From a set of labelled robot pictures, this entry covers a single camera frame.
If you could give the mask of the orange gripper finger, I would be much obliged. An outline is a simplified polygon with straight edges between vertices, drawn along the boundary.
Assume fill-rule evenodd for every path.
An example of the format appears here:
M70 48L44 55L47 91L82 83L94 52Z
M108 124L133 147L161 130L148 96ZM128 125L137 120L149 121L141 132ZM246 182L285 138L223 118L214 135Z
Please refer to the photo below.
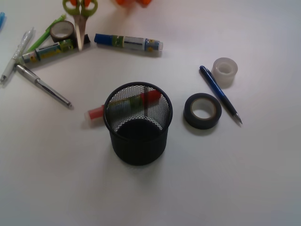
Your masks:
M116 0L116 3L120 6L129 6L134 2L139 3L141 6L147 6L150 4L151 0Z

